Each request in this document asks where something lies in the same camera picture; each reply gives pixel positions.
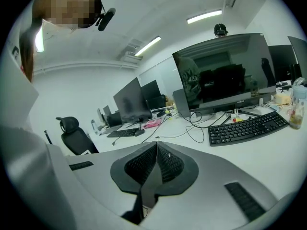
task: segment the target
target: ergonomic keyboard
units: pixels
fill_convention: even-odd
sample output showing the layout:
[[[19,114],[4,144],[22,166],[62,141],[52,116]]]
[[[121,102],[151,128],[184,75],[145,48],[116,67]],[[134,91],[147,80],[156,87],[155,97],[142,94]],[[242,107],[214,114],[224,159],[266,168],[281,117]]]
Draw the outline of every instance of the ergonomic keyboard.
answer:
[[[274,133],[289,123],[277,112],[248,120],[208,128],[210,146],[225,146],[254,140]]]
[[[130,136],[134,136],[135,132],[137,132],[138,130],[140,130],[140,128],[117,130],[117,131],[113,131],[107,137],[130,137]]]

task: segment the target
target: person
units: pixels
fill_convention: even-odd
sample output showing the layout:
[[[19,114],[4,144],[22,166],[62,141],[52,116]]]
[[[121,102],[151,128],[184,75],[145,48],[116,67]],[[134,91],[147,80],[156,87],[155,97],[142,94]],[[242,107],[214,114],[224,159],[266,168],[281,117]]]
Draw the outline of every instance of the person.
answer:
[[[32,0],[17,18],[0,56],[0,126],[31,131],[29,113],[38,98],[32,85],[35,36],[43,20],[72,30],[102,22],[101,0]]]
[[[191,58],[181,57],[178,52],[174,53],[173,57],[178,68],[188,102],[191,103],[198,100],[199,93],[201,92],[201,86],[199,84],[201,79],[201,71]]]
[[[34,41],[43,20],[72,30],[87,28],[101,19],[102,8],[101,0],[32,0],[8,36],[7,47],[19,53],[15,65],[32,82]]]
[[[216,24],[214,27],[214,35],[216,37],[227,36],[228,32],[226,30],[226,26],[224,24]]]

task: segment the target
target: white desk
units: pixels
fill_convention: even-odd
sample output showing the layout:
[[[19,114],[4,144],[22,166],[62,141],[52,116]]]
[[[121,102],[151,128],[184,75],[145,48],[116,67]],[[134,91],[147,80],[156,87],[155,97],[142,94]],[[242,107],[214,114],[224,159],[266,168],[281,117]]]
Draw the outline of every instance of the white desk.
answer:
[[[287,110],[284,107],[279,114],[288,121]],[[252,110],[246,109],[246,111],[263,115],[273,110],[268,107],[256,107]],[[202,127],[208,126],[222,114],[223,112],[219,112],[216,117],[200,125]],[[243,119],[248,118],[247,115],[240,116]],[[225,116],[222,117],[216,125],[221,124],[225,119]],[[203,130],[205,140],[202,144],[193,141],[188,134],[173,139],[155,138],[156,136],[178,136],[185,133],[185,127],[190,125],[189,122],[176,115],[163,123],[146,142],[158,140],[171,142],[225,158],[263,183],[277,200],[290,192],[297,191],[306,177],[307,110],[300,130],[294,130],[288,126],[268,136],[235,145],[210,147],[207,129]],[[106,152],[140,144],[155,129],[156,127],[147,129],[143,135],[138,137],[120,138],[114,146],[112,146],[112,142],[117,138],[107,138],[107,135],[98,136],[95,133],[90,136],[98,151]],[[189,133],[194,139],[202,141],[200,129],[194,128]]]

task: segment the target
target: ceiling light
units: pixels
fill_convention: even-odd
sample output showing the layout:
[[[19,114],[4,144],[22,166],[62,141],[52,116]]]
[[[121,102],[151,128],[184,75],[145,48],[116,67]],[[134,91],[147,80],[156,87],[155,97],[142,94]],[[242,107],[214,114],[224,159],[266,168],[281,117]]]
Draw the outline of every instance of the ceiling light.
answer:
[[[39,29],[39,32],[37,33],[35,37],[35,46],[36,46],[36,51],[38,53],[44,51],[44,42],[43,42],[43,26]]]
[[[187,19],[187,22],[188,22],[188,24],[191,24],[193,22],[196,22],[196,21],[199,21],[199,20],[202,20],[202,19],[206,19],[208,17],[220,15],[220,14],[222,14],[222,10],[216,10],[216,11],[209,12],[209,13],[203,13],[203,14],[200,14],[200,15],[197,15],[197,16],[194,16],[192,18]]]
[[[156,42],[160,41],[161,38],[158,36],[152,41],[149,42],[148,45],[146,45],[144,48],[142,48],[138,53],[135,54],[135,56],[139,56],[141,53],[143,53],[146,49],[148,49],[150,46],[154,45]]]

